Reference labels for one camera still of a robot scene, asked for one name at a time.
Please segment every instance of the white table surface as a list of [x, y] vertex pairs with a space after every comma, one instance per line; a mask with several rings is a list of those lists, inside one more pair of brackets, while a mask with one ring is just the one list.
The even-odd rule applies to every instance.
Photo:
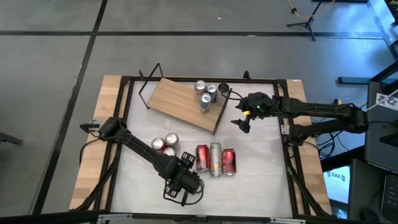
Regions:
[[[277, 118], [251, 121], [249, 134], [244, 134], [230, 121], [244, 119], [235, 108], [237, 101], [228, 101], [215, 135], [185, 121], [173, 118], [154, 109], [147, 110], [138, 91], [144, 82], [135, 82], [127, 128], [141, 141], [150, 145], [156, 137], [175, 132], [180, 137], [183, 151], [195, 155], [198, 144], [220, 142], [222, 148], [236, 152], [237, 174], [232, 177], [210, 177], [200, 173], [205, 183], [202, 200], [196, 205], [181, 207], [163, 199], [164, 180], [152, 164], [123, 146], [114, 189], [112, 212], [162, 213], [177, 215], [219, 215], [239, 217], [292, 217], [292, 207], [285, 172], [282, 143]], [[148, 82], [142, 95], [146, 101], [158, 82]], [[270, 97], [271, 84], [231, 83], [229, 86], [242, 96], [261, 91]], [[176, 200], [181, 201], [183, 190]], [[188, 202], [200, 194], [189, 195]]]

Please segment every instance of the soda can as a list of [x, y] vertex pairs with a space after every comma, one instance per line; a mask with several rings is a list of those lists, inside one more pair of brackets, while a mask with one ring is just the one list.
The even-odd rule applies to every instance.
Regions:
[[216, 102], [217, 88], [213, 84], [207, 86], [207, 93], [211, 96], [211, 104]]
[[177, 151], [180, 149], [180, 139], [178, 138], [177, 134], [168, 133], [166, 138], [164, 138], [164, 141], [166, 142], [167, 146], [172, 147], [174, 150]]
[[210, 168], [209, 148], [207, 145], [198, 145], [197, 149], [197, 171], [204, 172]]
[[208, 93], [204, 93], [200, 97], [200, 112], [209, 113], [211, 104], [211, 96]]
[[166, 148], [166, 142], [162, 138], [155, 138], [150, 146], [157, 152], [162, 153], [163, 150]]
[[210, 175], [213, 177], [219, 177], [223, 174], [222, 160], [221, 160], [221, 144], [213, 142], [210, 144]]
[[218, 106], [223, 106], [225, 103], [225, 96], [228, 95], [229, 91], [229, 86], [226, 83], [221, 83], [218, 85], [218, 91], [217, 91], [217, 100], [216, 103]]
[[195, 100], [200, 101], [202, 94], [206, 93], [206, 83], [205, 81], [199, 80], [193, 86], [193, 91], [195, 92]]
[[236, 157], [234, 149], [224, 149], [223, 151], [223, 174], [236, 174]]
[[165, 148], [163, 153], [169, 156], [175, 156], [175, 150], [172, 147]]

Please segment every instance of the yellow cable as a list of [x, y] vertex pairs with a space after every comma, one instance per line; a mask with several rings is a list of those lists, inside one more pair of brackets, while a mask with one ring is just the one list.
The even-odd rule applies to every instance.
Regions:
[[[315, 17], [315, 16], [317, 16], [317, 15], [323, 13], [323, 12], [324, 12], [327, 8], [329, 8], [329, 6], [331, 6], [335, 1], [336, 1], [336, 0], [333, 0], [331, 3], [329, 3], [327, 6], [325, 6], [321, 11], [319, 11], [319, 12], [317, 12], [317, 13], [315, 13], [314, 15], [311, 15], [311, 16], [300, 16], [300, 15], [297, 13], [297, 11], [294, 11], [294, 13], [296, 14], [297, 17], [300, 17], [300, 18], [302, 18], [302, 19], [308, 19], [308, 18], [310, 18], [310, 17]], [[293, 9], [294, 7], [293, 7], [292, 2], [290, 2], [290, 0], [287, 0], [287, 2], [289, 3], [290, 9]]]

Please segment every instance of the gray concrete floor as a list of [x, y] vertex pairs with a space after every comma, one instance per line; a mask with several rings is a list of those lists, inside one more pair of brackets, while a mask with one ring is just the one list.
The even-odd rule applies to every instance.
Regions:
[[[293, 3], [302, 15], [316, 6], [309, 0]], [[0, 1], [0, 30], [91, 31], [100, 4], [99, 0]], [[376, 13], [382, 4], [373, 2]], [[315, 18], [313, 29], [379, 32], [373, 17], [365, 4], [335, 3]], [[114, 0], [108, 2], [100, 30], [306, 32], [285, 26], [302, 21], [280, 0]], [[88, 38], [0, 36], [0, 131], [25, 140], [21, 146], [0, 144], [0, 216], [30, 212]], [[241, 77], [249, 70], [253, 78], [301, 79], [308, 101], [331, 103], [339, 98], [360, 104], [366, 101], [366, 86], [338, 85], [336, 78], [372, 77], [393, 59], [382, 39], [97, 37], [44, 212], [68, 210], [78, 153], [86, 141], [78, 125], [92, 118], [103, 75], [138, 75], [139, 69], [148, 74], [157, 62], [165, 75]], [[363, 144], [364, 136], [343, 133], [340, 139], [354, 148]], [[335, 153], [343, 151], [337, 143]]]

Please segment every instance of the wooden table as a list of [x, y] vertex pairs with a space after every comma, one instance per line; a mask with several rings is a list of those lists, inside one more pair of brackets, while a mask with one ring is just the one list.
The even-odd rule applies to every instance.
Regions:
[[[119, 93], [119, 87], [122, 76], [120, 75], [105, 75], [102, 83], [101, 90], [99, 92], [97, 105], [94, 112], [93, 119], [97, 120], [100, 124], [103, 124], [110, 116], [113, 116], [115, 109], [116, 98]], [[303, 84], [301, 80], [287, 80], [288, 92], [291, 98], [297, 98], [301, 101], [306, 102]], [[119, 110], [118, 116], [122, 118], [123, 109], [126, 105], [128, 85], [125, 85], [122, 90], [123, 97], [121, 100], [121, 109]], [[279, 94], [283, 95], [283, 91], [280, 88]], [[295, 124], [310, 125], [311, 119], [308, 116], [301, 116], [294, 119]], [[93, 136], [88, 135], [87, 141], [92, 141]], [[314, 138], [308, 138], [306, 141], [315, 144]], [[75, 191], [72, 196], [70, 208], [76, 208], [79, 206], [84, 199], [90, 194], [95, 185], [98, 183], [101, 168], [104, 161], [106, 143], [98, 141], [90, 144], [86, 147], [81, 162], [80, 170], [76, 180]], [[111, 151], [111, 158], [114, 156], [116, 146], [113, 146]], [[302, 169], [305, 178], [305, 184], [307, 189], [311, 192], [315, 200], [322, 206], [322, 208], [331, 214], [331, 208], [329, 199], [326, 192], [325, 181], [323, 180], [323, 172], [320, 165], [318, 151], [311, 145], [304, 144], [299, 147], [300, 158], [302, 161]], [[100, 209], [105, 208], [105, 201], [108, 193], [109, 181], [104, 186], [104, 190], [101, 197]], [[303, 214], [303, 205], [301, 199], [301, 193], [299, 188], [295, 186], [296, 198], [298, 211]]]

